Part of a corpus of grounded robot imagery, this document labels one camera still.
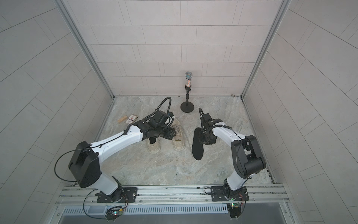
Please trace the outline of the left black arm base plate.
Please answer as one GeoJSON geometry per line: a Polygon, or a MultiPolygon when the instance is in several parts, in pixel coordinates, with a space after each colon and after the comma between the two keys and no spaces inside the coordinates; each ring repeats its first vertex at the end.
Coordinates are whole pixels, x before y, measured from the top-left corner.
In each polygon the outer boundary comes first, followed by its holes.
{"type": "Polygon", "coordinates": [[[109,196],[102,191],[95,195],[98,197],[97,203],[134,203],[137,192],[136,187],[119,187],[109,196]]]}

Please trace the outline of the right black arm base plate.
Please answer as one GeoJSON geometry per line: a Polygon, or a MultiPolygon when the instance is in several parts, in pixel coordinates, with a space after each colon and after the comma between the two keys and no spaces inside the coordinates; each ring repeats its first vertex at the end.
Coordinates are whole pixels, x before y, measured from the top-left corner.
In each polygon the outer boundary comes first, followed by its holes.
{"type": "Polygon", "coordinates": [[[249,201],[249,195],[246,186],[237,190],[231,190],[229,186],[212,186],[210,187],[213,202],[245,202],[249,201]]]}

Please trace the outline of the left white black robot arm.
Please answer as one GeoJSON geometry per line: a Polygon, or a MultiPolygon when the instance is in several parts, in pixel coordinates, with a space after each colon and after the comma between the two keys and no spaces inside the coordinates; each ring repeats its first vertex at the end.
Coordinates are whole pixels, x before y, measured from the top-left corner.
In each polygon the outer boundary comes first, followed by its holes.
{"type": "Polygon", "coordinates": [[[81,142],[74,150],[69,170],[81,188],[93,187],[108,196],[112,202],[122,199],[124,190],[119,181],[101,171],[101,164],[120,150],[144,141],[162,137],[172,140],[176,131],[172,112],[156,111],[152,117],[129,125],[124,131],[102,141],[81,142]]]}

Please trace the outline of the black insole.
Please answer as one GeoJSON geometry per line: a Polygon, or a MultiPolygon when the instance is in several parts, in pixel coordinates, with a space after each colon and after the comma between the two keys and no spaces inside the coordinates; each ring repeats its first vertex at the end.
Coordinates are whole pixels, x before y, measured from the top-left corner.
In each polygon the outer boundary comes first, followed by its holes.
{"type": "Polygon", "coordinates": [[[192,143],[192,155],[194,159],[201,160],[204,154],[203,144],[200,143],[200,133],[202,129],[200,127],[194,130],[193,143],[192,143]]]}

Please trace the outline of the cream canvas sneaker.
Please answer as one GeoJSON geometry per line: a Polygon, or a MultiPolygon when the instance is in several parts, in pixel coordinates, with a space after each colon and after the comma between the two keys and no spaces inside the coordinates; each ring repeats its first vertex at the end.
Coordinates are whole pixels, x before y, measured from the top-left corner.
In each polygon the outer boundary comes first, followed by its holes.
{"type": "Polygon", "coordinates": [[[148,152],[150,154],[156,154],[160,151],[159,139],[156,137],[150,137],[147,140],[148,152]]]}
{"type": "Polygon", "coordinates": [[[172,139],[173,147],[177,151],[182,151],[185,148],[185,140],[182,125],[178,119],[174,119],[171,127],[175,130],[176,135],[172,139]]]}

